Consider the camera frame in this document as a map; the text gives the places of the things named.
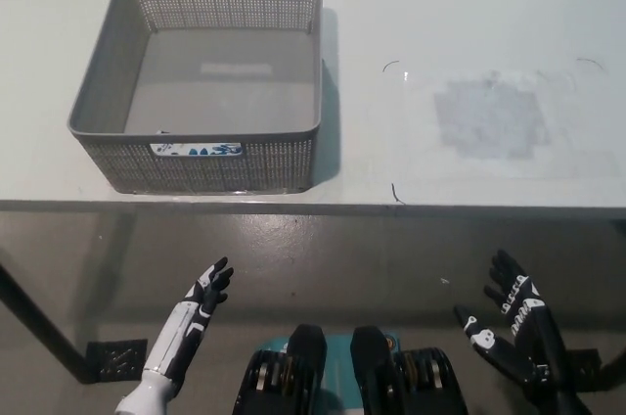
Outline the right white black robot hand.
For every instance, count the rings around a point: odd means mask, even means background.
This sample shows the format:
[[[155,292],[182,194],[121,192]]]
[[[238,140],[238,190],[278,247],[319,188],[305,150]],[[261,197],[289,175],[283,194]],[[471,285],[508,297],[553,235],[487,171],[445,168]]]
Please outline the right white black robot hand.
[[[469,308],[457,305],[454,314],[470,345],[525,389],[570,388],[571,370],[559,327],[533,279],[503,250],[492,256],[489,276],[498,287],[486,286],[483,292],[495,302],[513,339],[498,336]]]

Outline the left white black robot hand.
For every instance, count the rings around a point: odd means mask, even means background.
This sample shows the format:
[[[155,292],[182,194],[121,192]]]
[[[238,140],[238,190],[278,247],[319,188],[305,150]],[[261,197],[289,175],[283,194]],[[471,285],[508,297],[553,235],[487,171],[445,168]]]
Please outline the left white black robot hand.
[[[216,307],[228,295],[234,269],[222,257],[210,265],[175,304],[146,361],[145,370],[171,382],[179,391]]]

